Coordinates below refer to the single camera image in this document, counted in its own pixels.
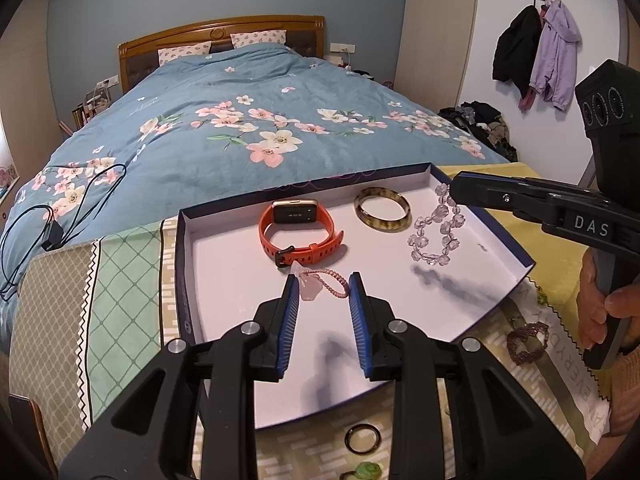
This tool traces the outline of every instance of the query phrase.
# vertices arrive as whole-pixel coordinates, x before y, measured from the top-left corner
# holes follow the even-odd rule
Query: silver screw
[[[187,348],[187,343],[183,339],[172,339],[166,344],[166,348],[172,354],[180,354]]]
[[[401,334],[402,332],[406,332],[407,325],[402,319],[395,319],[393,321],[389,321],[388,328],[394,334]]]
[[[255,321],[247,321],[240,327],[240,332],[244,335],[253,335],[260,332],[260,325]]]
[[[464,348],[467,352],[477,352],[481,348],[481,346],[478,339],[467,337],[462,342],[462,348]]]

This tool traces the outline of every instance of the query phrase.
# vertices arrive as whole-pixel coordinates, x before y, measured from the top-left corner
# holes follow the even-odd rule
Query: tortoiseshell bangle
[[[399,220],[383,220],[370,215],[362,208],[362,203],[369,197],[381,196],[398,203],[405,212],[405,215]],[[411,225],[411,206],[406,198],[399,193],[386,187],[367,187],[358,193],[353,203],[356,209],[356,215],[363,224],[376,229],[378,231],[397,233],[404,231]]]

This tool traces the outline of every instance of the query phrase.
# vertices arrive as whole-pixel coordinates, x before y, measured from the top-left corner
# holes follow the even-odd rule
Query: pink patterned pillow
[[[247,46],[254,43],[279,43],[284,45],[287,41],[286,30],[265,30],[263,32],[249,32],[248,34],[232,34],[231,43],[234,48]]]
[[[203,43],[197,43],[195,45],[177,46],[175,48],[161,48],[158,50],[158,59],[160,60],[160,66],[162,66],[182,56],[208,54],[210,48],[210,41],[204,41]]]

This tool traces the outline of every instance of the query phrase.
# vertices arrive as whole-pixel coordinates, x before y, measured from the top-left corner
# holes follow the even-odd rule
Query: wooden headboard
[[[211,52],[230,50],[231,34],[286,30],[287,46],[307,57],[324,56],[323,16],[242,16],[193,23],[127,41],[119,47],[120,81],[124,93],[159,66],[158,50],[212,41]]]

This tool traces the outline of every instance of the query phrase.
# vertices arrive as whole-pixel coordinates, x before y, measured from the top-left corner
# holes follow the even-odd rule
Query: zigzag trim
[[[536,287],[536,290],[538,290],[538,284],[536,282],[534,282],[529,276],[527,276],[527,279],[533,283]],[[580,347],[578,346],[578,343],[576,342],[576,340],[574,339],[574,337],[571,335],[571,333],[566,329],[566,326],[564,325],[564,323],[562,322],[562,316],[560,316],[560,313],[554,309],[549,302],[546,302],[546,306],[548,306],[551,311],[556,314],[556,316],[558,316],[558,321],[560,322],[560,326],[562,326],[562,329],[564,330],[564,332],[569,336],[569,339],[571,340],[571,342],[574,344],[575,348],[578,351],[578,354],[580,354],[580,357],[582,357],[582,350],[580,350]],[[602,394],[600,393],[601,391],[601,384],[600,381],[598,380],[598,378],[593,374],[593,372],[591,371],[591,369],[587,366],[584,365],[584,367],[586,368],[586,370],[588,371],[589,375],[593,378],[594,381],[596,381],[596,384],[598,385],[598,397],[600,398],[600,400],[608,400],[609,402],[611,402],[611,399],[609,399],[608,396],[603,397]]]
[[[91,304],[94,298],[95,279],[100,264],[100,242],[94,241],[91,248],[91,261],[84,281],[84,297],[82,298],[82,313],[78,326],[78,349],[76,350],[76,373],[78,374],[78,408],[82,420],[82,429],[87,431],[92,424],[91,399],[89,389],[89,373],[86,369],[86,348],[89,339],[89,322]]]

